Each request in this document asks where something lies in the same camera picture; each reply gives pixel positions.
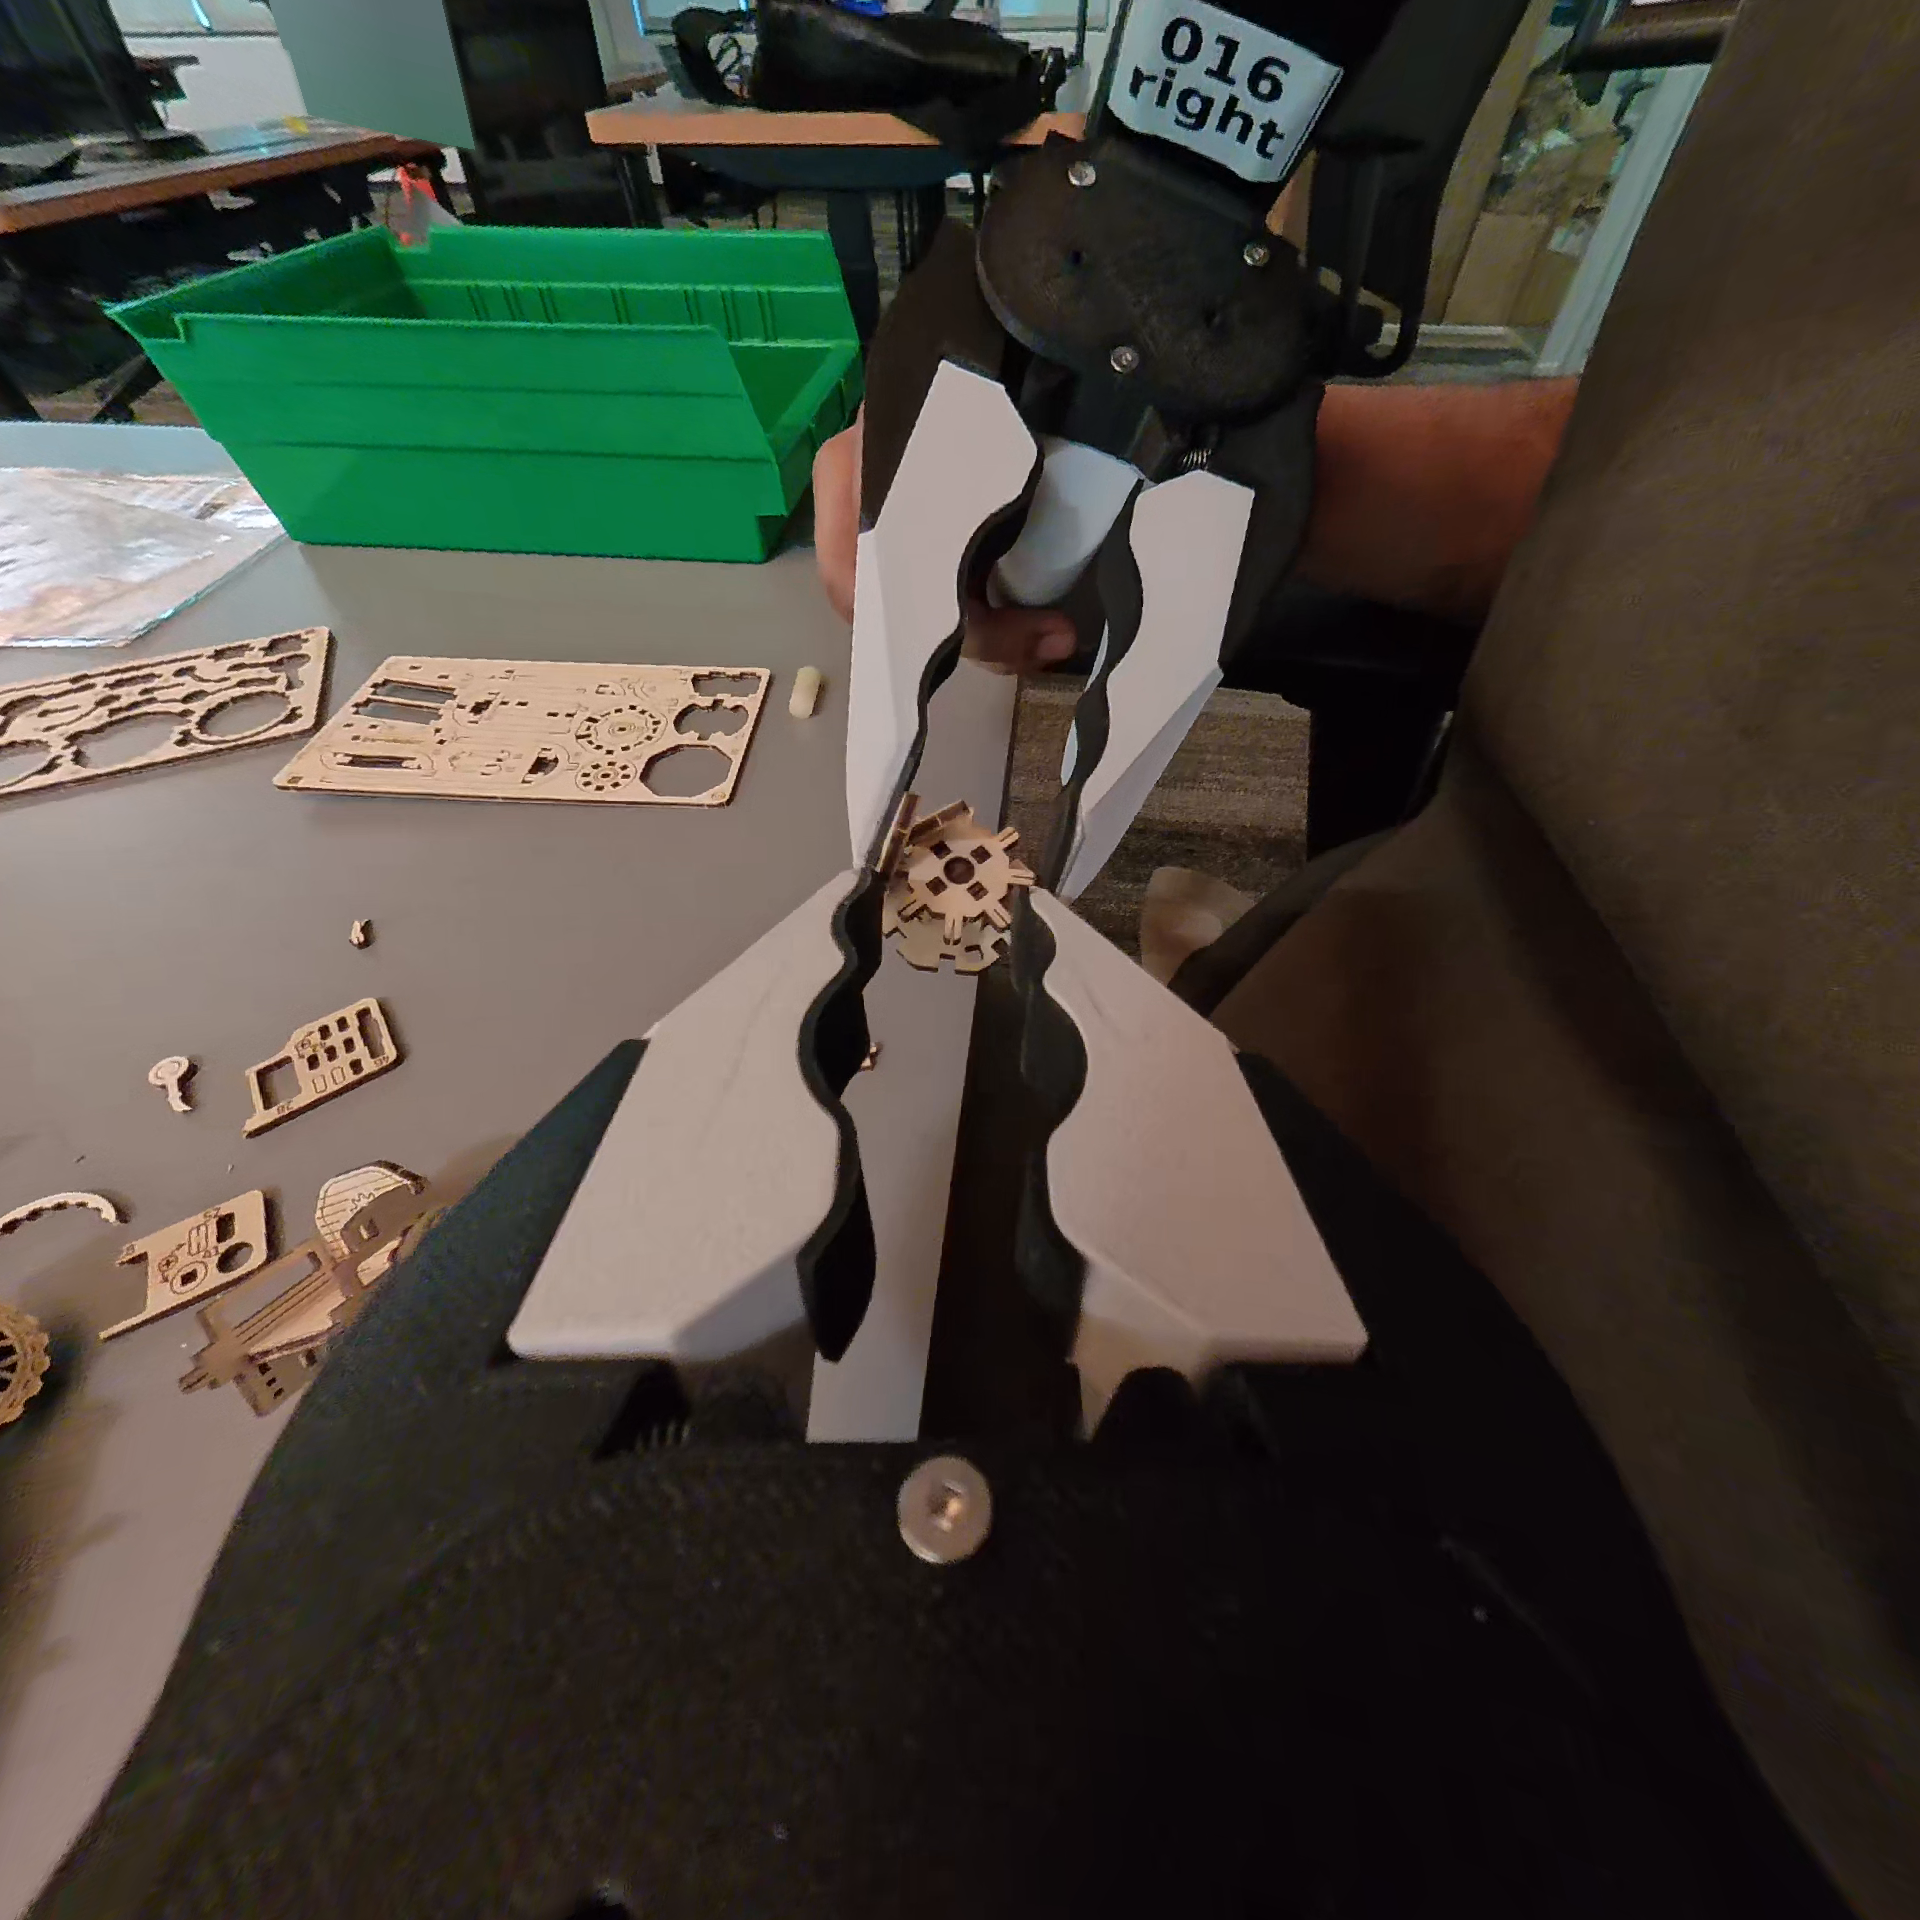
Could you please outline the black bag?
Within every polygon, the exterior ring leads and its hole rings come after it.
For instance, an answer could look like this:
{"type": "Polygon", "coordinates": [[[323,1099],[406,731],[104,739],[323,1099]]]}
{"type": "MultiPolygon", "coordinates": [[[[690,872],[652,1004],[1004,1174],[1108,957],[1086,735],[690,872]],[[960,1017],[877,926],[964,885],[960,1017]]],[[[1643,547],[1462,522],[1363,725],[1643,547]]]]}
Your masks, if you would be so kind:
{"type": "Polygon", "coordinates": [[[883,112],[917,127],[1020,130],[1056,106],[1072,63],[951,4],[765,3],[682,9],[670,26],[697,98],[762,112],[883,112]]]}

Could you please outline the wooden vehicle model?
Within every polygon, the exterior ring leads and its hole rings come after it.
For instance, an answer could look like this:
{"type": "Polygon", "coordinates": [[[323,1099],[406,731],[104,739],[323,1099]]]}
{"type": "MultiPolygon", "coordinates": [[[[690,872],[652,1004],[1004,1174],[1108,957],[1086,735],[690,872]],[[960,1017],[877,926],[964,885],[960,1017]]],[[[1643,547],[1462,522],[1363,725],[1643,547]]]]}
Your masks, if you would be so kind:
{"type": "Polygon", "coordinates": [[[263,1272],[265,1305],[236,1321],[220,1305],[199,1311],[204,1345],[179,1390],[234,1387],[266,1419],[312,1383],[334,1339],[436,1219],[427,1179],[401,1165],[334,1174],[318,1190],[312,1235],[263,1272]]]}

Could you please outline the person's right hand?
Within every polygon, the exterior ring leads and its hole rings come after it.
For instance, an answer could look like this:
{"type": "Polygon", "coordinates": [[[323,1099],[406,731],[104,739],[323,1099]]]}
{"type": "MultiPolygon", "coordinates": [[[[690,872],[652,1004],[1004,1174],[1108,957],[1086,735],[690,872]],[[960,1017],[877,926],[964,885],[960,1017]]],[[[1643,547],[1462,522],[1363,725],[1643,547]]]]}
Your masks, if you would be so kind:
{"type": "MultiPolygon", "coordinates": [[[[813,544],[829,606],[853,625],[857,605],[857,544],[878,514],[886,481],[883,457],[869,449],[869,408],[824,443],[813,462],[813,544]]],[[[1063,606],[991,605],[969,601],[964,657],[994,673],[1027,677],[1066,666],[1081,645],[1077,623],[1063,606]]]]}

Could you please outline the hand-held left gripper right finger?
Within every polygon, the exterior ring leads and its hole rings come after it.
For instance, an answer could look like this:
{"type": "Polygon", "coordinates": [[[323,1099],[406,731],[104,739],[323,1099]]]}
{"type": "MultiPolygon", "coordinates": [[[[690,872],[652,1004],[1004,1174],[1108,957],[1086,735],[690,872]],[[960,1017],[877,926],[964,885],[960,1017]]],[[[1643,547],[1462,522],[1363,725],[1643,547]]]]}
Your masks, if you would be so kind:
{"type": "Polygon", "coordinates": [[[1369,1333],[1234,1044],[1043,886],[1015,982],[1039,1129],[1018,1269],[1081,1426],[1143,1372],[1355,1364],[1369,1333]]]}

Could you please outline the grey board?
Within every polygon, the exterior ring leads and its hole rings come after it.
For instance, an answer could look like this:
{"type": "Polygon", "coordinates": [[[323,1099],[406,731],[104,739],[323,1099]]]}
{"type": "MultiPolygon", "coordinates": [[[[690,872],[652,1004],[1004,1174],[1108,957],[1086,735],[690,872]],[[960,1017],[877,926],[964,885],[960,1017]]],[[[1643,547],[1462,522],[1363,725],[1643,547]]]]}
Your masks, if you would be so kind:
{"type": "Polygon", "coordinates": [[[467,151],[475,133],[444,3],[270,3],[310,115],[467,151]]]}

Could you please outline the person's right forearm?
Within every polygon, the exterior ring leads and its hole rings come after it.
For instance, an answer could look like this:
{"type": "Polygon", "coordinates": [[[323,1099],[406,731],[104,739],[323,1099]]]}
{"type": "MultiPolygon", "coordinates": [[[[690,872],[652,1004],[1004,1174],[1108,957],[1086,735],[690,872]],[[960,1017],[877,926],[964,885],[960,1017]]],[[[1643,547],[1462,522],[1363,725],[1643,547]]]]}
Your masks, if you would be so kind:
{"type": "Polygon", "coordinates": [[[1314,429],[1310,587],[1479,625],[1565,443],[1578,378],[1330,386],[1314,429]]]}

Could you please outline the wooden sheet with round cutouts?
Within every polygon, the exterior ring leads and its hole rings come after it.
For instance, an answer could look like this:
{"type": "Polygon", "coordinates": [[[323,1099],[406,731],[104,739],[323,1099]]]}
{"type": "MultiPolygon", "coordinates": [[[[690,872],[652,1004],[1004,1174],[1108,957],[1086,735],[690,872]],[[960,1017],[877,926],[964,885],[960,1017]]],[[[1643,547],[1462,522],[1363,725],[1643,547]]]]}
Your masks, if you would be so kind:
{"type": "Polygon", "coordinates": [[[307,629],[9,685],[4,798],[298,740],[323,716],[333,634],[307,629]]]}

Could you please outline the wooden sheet with gear parts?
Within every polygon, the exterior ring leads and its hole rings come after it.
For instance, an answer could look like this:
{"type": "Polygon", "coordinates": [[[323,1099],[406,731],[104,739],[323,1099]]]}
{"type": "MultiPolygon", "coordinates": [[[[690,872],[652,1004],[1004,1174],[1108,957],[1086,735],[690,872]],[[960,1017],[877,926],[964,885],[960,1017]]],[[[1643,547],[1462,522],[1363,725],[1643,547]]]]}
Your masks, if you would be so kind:
{"type": "Polygon", "coordinates": [[[277,775],[286,795],[719,808],[756,666],[393,657],[277,775]]]}

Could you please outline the wooden-topped table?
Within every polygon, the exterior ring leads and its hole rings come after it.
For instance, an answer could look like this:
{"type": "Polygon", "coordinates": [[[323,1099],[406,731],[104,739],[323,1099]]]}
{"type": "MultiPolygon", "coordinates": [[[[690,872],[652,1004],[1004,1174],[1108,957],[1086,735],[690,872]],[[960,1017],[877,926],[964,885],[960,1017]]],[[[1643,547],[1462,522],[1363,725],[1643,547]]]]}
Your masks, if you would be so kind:
{"type": "Polygon", "coordinates": [[[771,190],[820,194],[829,209],[829,241],[862,343],[883,311],[874,251],[872,203],[907,198],[911,214],[903,249],[908,261],[946,218],[948,181],[989,175],[1015,148],[1051,136],[1079,138],[1079,111],[1047,111],[1012,133],[984,161],[972,161],[912,122],[881,111],[721,108],[681,100],[637,98],[586,116],[589,136],[602,148],[678,151],[715,175],[771,190]]]}

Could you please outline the long dark table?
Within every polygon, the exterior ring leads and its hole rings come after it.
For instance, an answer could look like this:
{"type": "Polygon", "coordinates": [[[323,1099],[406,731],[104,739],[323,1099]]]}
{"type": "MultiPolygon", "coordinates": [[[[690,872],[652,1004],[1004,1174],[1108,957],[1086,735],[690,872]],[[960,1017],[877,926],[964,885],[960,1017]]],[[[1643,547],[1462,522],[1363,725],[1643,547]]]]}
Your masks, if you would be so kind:
{"type": "Polygon", "coordinates": [[[444,148],[435,140],[318,120],[260,122],[230,128],[230,134],[253,134],[253,140],[196,156],[109,161],[86,151],[79,170],[68,177],[4,188],[3,236],[68,228],[225,190],[258,188],[275,181],[350,169],[381,175],[402,165],[423,165],[430,170],[444,166],[444,148]]]}

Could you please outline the green plastic bin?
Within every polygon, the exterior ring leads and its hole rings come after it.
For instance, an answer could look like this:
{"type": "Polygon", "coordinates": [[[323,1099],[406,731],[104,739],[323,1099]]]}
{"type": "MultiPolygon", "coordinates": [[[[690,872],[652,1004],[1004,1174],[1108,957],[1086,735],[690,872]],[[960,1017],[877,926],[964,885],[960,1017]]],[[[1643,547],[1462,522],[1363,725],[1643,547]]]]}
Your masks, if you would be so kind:
{"type": "Polygon", "coordinates": [[[109,315],[317,547],[760,564],[862,385],[808,231],[358,228],[109,315]]]}

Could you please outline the wooden gear hub assembly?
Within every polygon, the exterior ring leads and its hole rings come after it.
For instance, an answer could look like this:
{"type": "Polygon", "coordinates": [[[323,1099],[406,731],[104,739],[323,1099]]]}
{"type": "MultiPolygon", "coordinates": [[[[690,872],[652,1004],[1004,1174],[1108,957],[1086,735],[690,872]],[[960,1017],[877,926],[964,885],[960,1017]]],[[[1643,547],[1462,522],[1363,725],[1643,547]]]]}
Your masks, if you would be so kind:
{"type": "Polygon", "coordinates": [[[1018,828],[993,828],[967,800],[925,815],[893,868],[881,933],[897,958],[967,979],[996,964],[1012,929],[1012,903],[1037,885],[1018,852],[1018,828]]]}

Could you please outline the wooden panel with square windows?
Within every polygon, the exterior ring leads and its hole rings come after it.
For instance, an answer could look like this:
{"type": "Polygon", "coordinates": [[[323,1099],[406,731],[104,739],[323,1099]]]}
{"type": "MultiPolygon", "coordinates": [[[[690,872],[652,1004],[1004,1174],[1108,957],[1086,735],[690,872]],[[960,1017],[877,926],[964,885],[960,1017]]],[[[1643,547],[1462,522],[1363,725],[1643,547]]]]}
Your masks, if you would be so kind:
{"type": "Polygon", "coordinates": [[[402,1062],[379,998],[366,996],[303,1023],[283,1046],[246,1071],[253,1112],[242,1139],[256,1141],[391,1074],[402,1062]]]}

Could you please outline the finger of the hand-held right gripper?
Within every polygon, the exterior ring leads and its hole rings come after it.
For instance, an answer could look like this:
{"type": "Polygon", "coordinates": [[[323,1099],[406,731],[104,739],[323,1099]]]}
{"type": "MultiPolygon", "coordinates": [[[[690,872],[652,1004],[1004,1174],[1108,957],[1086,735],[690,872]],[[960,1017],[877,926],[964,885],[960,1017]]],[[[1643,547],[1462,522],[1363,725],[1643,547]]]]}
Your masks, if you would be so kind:
{"type": "Polygon", "coordinates": [[[1255,492],[1217,473],[1143,489],[1100,560],[1108,629],[1063,761],[1047,888],[1077,901],[1141,815],[1222,685],[1222,645],[1255,492]]]}
{"type": "Polygon", "coordinates": [[[925,755],[933,691],[959,659],[969,567],[1025,510],[1039,473],[1041,449],[1007,388],[944,361],[857,542],[844,791],[851,852],[864,868],[881,864],[925,755]]]}

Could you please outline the cardboard box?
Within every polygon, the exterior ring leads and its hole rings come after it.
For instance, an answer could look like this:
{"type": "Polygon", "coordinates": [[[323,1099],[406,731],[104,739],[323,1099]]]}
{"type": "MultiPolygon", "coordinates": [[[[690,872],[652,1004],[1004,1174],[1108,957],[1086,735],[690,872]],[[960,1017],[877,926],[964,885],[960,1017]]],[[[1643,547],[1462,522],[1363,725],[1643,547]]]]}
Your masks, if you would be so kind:
{"type": "Polygon", "coordinates": [[[1532,3],[1494,69],[1445,188],[1426,322],[1534,345],[1596,277],[1610,204],[1638,220],[1644,175],[1692,106],[1733,4],[1532,3]],[[1654,140],[1634,151],[1644,127],[1654,140]]]}

